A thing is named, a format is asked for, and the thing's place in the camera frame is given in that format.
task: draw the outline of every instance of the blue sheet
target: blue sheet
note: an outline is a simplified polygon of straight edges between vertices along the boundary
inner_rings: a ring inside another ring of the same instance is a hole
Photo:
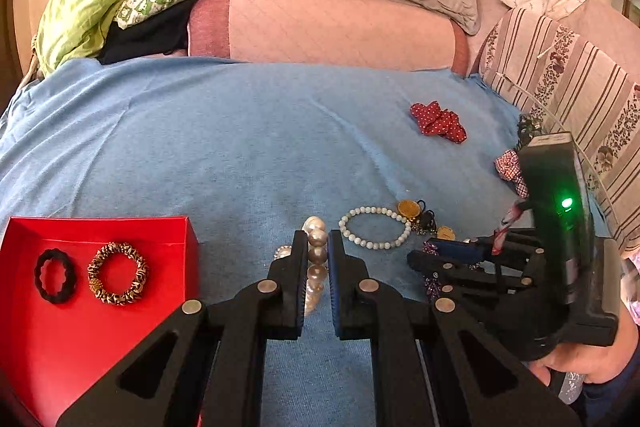
[[[460,115],[460,145],[425,137],[412,103]],[[190,216],[209,302],[261,279],[306,217],[333,228],[355,206],[423,199],[459,238],[488,234],[516,198],[493,161],[518,110],[477,78],[213,58],[71,60],[12,100],[0,121],[0,220]],[[353,231],[397,237],[388,217]],[[405,256],[362,249],[372,277],[422,299]],[[334,337],[328,291],[296,343],[270,343],[264,427],[374,425],[369,346]]]

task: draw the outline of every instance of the human hand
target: human hand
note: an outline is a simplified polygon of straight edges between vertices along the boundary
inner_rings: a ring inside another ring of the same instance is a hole
[[[586,375],[585,383],[604,383],[617,377],[638,346],[638,327],[626,306],[620,302],[620,321],[611,346],[562,343],[546,357],[529,363],[530,371],[545,385],[551,381],[550,369],[561,373]]]

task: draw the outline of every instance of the gold medallion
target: gold medallion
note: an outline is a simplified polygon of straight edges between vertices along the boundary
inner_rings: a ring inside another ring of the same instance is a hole
[[[414,219],[420,216],[420,205],[412,200],[402,200],[398,203],[398,214],[407,219]]]
[[[438,239],[447,239],[448,241],[454,241],[456,238],[456,234],[453,232],[453,229],[449,227],[439,227],[438,229]]]

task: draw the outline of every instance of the leopard print bracelet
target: leopard print bracelet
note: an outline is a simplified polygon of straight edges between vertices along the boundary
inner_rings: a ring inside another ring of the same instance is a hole
[[[138,265],[136,276],[133,278],[131,286],[122,295],[110,293],[104,289],[102,281],[98,277],[102,264],[112,253],[122,253],[135,261]],[[89,273],[89,289],[94,293],[96,298],[105,304],[116,304],[124,306],[131,304],[140,299],[143,288],[145,287],[146,277],[148,275],[148,264],[145,259],[133,248],[129,243],[109,243],[104,245],[95,255],[87,268]]]

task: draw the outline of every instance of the person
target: person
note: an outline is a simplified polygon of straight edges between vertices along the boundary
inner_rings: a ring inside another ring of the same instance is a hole
[[[611,346],[562,343],[530,362],[529,369],[545,385],[551,369],[586,375],[582,393],[572,404],[586,427],[640,425],[639,337],[639,327],[620,302],[618,333]]]

